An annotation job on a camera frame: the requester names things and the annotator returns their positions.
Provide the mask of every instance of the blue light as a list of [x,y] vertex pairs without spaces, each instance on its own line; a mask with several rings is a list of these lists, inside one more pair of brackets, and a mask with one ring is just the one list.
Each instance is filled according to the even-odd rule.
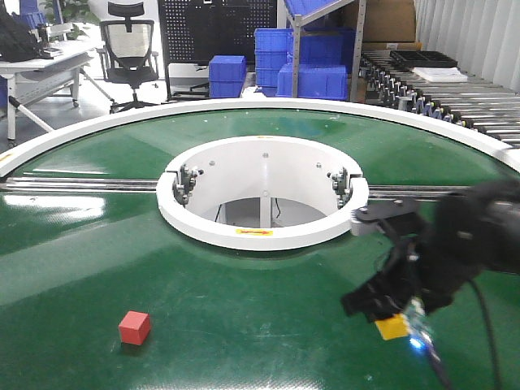
[[410,337],[409,343],[412,347],[414,347],[414,349],[417,349],[418,351],[424,348],[424,343],[416,337]]

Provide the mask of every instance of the pegboard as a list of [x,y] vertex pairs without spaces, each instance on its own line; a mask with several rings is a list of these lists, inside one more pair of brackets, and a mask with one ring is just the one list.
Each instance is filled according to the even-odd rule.
[[207,65],[214,55],[254,62],[254,30],[276,27],[276,0],[158,0],[169,63]]

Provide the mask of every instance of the metal roller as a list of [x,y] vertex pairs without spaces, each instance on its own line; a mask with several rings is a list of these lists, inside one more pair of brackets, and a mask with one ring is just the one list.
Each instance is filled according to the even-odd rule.
[[475,76],[466,83],[430,82],[395,63],[389,50],[362,57],[367,90],[378,105],[471,128],[510,145],[520,143],[520,95]]

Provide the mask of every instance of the blue storage bin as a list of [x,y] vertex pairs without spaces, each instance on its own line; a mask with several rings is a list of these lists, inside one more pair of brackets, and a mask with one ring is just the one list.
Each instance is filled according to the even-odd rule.
[[254,49],[257,51],[287,51],[290,28],[257,28],[254,30]]
[[210,98],[239,98],[244,81],[210,81]]
[[38,11],[38,0],[23,0],[19,2],[19,13],[21,15]]
[[0,108],[7,107],[7,80],[0,76]]
[[22,15],[13,15],[15,20],[29,26],[29,28],[34,29],[38,27],[38,24],[46,24],[47,19],[46,16],[43,15],[42,12],[30,12],[28,14]]
[[275,87],[278,84],[279,69],[257,68],[257,85],[259,87]]
[[[347,98],[347,71],[344,66],[320,67],[301,64],[298,75],[298,97],[328,100]],[[284,65],[278,74],[277,97],[293,95],[293,65]]]
[[247,65],[243,55],[215,55],[210,61],[210,81],[244,82]]
[[287,51],[258,51],[254,52],[256,67],[261,69],[280,69],[287,63]]
[[354,57],[354,45],[356,43],[356,30],[340,27],[338,32],[343,36],[343,50],[341,51],[341,64],[347,67],[347,72],[352,73],[352,61]]
[[308,15],[333,2],[333,0],[287,0],[286,3],[291,15]]
[[[339,33],[332,35],[308,35],[300,40],[300,63],[315,63],[322,65],[339,65],[343,50],[343,36]],[[293,61],[293,35],[288,37],[287,62]]]
[[273,98],[276,96],[276,87],[261,87],[260,92],[264,94],[264,96],[267,96],[268,98]]

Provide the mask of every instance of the yellow tag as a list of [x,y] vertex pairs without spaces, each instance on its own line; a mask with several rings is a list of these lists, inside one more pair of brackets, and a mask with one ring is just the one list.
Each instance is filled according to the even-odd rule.
[[272,230],[266,229],[236,229],[236,234],[250,234],[251,236],[272,236]]
[[0,156],[0,161],[3,161],[5,159],[9,158],[12,155],[13,155],[13,153],[4,154],[3,156]]

